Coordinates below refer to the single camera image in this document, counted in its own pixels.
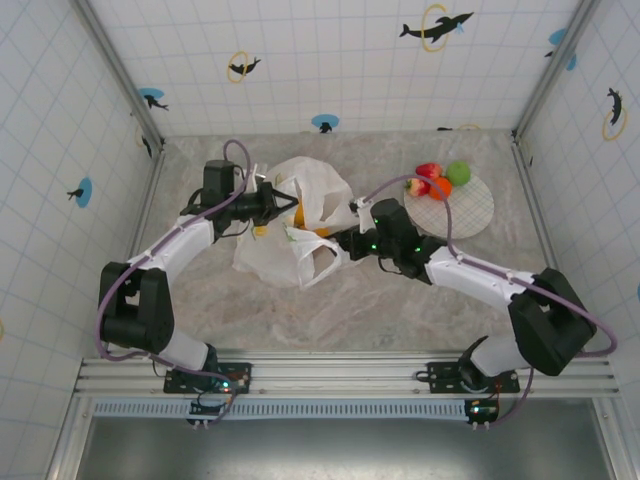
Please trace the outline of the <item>translucent white plastic bag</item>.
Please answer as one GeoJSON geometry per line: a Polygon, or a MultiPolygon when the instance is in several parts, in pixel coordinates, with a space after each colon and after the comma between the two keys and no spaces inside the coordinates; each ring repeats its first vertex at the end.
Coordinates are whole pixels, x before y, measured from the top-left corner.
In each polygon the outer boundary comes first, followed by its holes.
{"type": "Polygon", "coordinates": [[[298,198],[306,229],[294,227],[294,215],[251,227],[237,241],[233,268],[274,287],[302,290],[344,268],[349,258],[336,255],[337,242],[316,235],[314,229],[328,228],[333,234],[358,224],[349,208],[353,192],[346,180],[330,164],[304,156],[274,166],[265,180],[298,198]]]}

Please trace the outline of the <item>green apple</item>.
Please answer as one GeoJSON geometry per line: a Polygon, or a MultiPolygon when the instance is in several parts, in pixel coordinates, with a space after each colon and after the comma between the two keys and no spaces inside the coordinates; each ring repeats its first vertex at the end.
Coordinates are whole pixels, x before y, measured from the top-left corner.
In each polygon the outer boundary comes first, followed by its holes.
{"type": "Polygon", "coordinates": [[[471,180],[472,173],[467,162],[457,160],[447,166],[445,176],[452,186],[460,187],[471,180]]]}

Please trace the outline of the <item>round checked paper plate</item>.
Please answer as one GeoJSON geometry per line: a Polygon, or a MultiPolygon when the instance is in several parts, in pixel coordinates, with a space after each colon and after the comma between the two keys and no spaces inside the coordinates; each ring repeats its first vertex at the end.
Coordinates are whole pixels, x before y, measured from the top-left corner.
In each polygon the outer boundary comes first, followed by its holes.
{"type": "MultiPolygon", "coordinates": [[[[494,215],[494,199],[488,186],[475,174],[448,197],[452,214],[452,238],[465,239],[482,232],[494,215]]],[[[404,206],[414,224],[425,233],[447,238],[447,213],[443,201],[429,195],[404,193],[404,206]]]]}

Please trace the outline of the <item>blue circle shark sticker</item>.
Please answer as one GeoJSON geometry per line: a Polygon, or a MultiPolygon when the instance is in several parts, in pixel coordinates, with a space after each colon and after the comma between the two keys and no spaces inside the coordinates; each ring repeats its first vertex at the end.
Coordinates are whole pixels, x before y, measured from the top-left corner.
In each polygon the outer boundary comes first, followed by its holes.
{"type": "Polygon", "coordinates": [[[143,87],[138,90],[141,98],[146,102],[149,109],[161,109],[164,111],[169,110],[167,104],[161,103],[161,100],[165,97],[165,93],[162,90],[153,87],[143,87]]]}

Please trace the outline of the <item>grey metal panel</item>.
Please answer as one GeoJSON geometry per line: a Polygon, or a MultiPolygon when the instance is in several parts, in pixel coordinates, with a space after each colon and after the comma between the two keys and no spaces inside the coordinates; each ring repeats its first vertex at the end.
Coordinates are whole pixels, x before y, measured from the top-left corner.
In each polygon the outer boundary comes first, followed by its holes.
{"type": "Polygon", "coordinates": [[[428,420],[98,419],[78,480],[612,480],[588,415],[488,432],[428,420]]]}

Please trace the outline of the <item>left small circuit board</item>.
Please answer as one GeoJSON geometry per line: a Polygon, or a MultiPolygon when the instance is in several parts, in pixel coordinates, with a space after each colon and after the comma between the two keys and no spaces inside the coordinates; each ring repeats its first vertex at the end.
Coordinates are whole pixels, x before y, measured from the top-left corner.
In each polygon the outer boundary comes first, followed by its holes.
{"type": "Polygon", "coordinates": [[[200,398],[196,398],[190,403],[187,422],[194,429],[197,429],[199,426],[208,428],[210,425],[215,425],[230,413],[235,400],[236,396],[232,395],[219,404],[207,405],[204,404],[200,398]]]}

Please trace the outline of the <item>small circuit board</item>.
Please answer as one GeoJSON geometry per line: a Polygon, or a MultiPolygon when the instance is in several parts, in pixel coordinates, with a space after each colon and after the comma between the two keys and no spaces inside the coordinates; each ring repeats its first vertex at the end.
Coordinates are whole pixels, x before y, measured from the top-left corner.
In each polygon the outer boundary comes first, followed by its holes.
{"type": "Polygon", "coordinates": [[[199,426],[208,428],[210,425],[215,425],[230,413],[235,400],[236,396],[232,395],[219,404],[207,405],[204,404],[200,398],[196,398],[190,403],[187,422],[194,429],[197,429],[199,426]]]}
{"type": "Polygon", "coordinates": [[[464,411],[467,423],[476,430],[480,427],[488,427],[499,418],[500,403],[494,397],[466,400],[464,402],[464,411]]]}

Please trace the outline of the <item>right small circuit board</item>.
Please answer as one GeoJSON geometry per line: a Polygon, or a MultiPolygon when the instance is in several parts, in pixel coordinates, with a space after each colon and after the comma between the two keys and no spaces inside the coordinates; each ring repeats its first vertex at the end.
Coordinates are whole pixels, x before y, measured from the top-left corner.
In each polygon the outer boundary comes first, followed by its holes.
{"type": "Polygon", "coordinates": [[[499,418],[500,403],[494,397],[466,400],[464,402],[464,411],[467,423],[476,430],[480,427],[488,427],[499,418]]]}

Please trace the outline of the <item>aluminium mounting rail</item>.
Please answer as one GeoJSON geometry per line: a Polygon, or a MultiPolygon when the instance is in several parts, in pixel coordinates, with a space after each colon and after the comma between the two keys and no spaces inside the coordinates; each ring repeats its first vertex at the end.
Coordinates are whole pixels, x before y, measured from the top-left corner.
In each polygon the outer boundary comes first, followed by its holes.
{"type": "MultiPolygon", "coordinates": [[[[252,365],[250,398],[401,398],[427,397],[428,385],[413,379],[427,363],[454,361],[441,352],[269,352],[222,350],[222,362],[252,365]]],[[[81,397],[163,397],[164,381],[148,359],[82,362],[75,393],[81,397]]],[[[616,398],[620,395],[610,362],[572,361],[557,377],[537,373],[533,399],[616,398]]]]}

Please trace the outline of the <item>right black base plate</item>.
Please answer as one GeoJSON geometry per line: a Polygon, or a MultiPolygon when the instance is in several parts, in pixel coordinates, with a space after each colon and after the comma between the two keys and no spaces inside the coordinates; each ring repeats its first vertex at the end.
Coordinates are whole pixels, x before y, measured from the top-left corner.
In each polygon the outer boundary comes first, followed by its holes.
{"type": "Polygon", "coordinates": [[[519,376],[507,371],[495,377],[486,377],[471,368],[465,370],[457,361],[432,361],[416,371],[412,379],[426,383],[432,394],[497,394],[519,393],[519,376]]]}

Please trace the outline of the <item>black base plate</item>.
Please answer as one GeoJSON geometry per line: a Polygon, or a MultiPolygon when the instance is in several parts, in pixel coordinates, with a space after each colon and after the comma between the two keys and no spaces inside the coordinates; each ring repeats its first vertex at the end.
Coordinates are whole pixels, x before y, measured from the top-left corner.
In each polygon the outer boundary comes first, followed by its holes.
{"type": "Polygon", "coordinates": [[[465,370],[457,361],[432,361],[416,371],[412,379],[426,383],[432,394],[497,394],[519,393],[519,376],[507,371],[495,377],[486,377],[471,368],[465,370]]]}
{"type": "Polygon", "coordinates": [[[218,365],[219,374],[225,379],[195,375],[169,370],[164,377],[163,392],[166,394],[247,394],[250,389],[252,364],[226,362],[218,365]]]}

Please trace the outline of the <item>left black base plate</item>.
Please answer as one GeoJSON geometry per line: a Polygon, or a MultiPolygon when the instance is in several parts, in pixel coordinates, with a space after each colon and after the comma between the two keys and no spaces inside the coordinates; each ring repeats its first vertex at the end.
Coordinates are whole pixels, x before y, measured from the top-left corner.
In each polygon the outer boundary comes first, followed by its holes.
{"type": "Polygon", "coordinates": [[[225,379],[195,375],[169,370],[164,377],[163,392],[166,394],[247,394],[250,389],[252,364],[226,362],[218,365],[219,374],[225,379]]]}

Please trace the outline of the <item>aluminium corner post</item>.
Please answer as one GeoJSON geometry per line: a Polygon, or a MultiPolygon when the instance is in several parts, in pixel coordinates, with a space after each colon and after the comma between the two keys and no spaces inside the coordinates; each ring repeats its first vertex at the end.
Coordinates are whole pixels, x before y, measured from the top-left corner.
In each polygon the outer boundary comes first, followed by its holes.
{"type": "Polygon", "coordinates": [[[131,115],[141,126],[142,132],[152,146],[153,157],[162,152],[164,138],[149,113],[146,102],[141,98],[138,89],[131,79],[116,48],[97,16],[90,0],[69,0],[72,9],[78,16],[86,33],[93,42],[103,63],[113,76],[115,83],[129,105],[131,115]]]}
{"type": "Polygon", "coordinates": [[[530,96],[515,128],[512,130],[512,138],[516,145],[524,139],[530,130],[535,118],[544,106],[559,77],[565,71],[565,62],[571,50],[577,50],[578,43],[594,17],[602,0],[580,0],[578,7],[567,25],[567,33],[564,42],[559,48],[556,57],[552,58],[543,75],[537,82],[533,94],[530,96]]]}

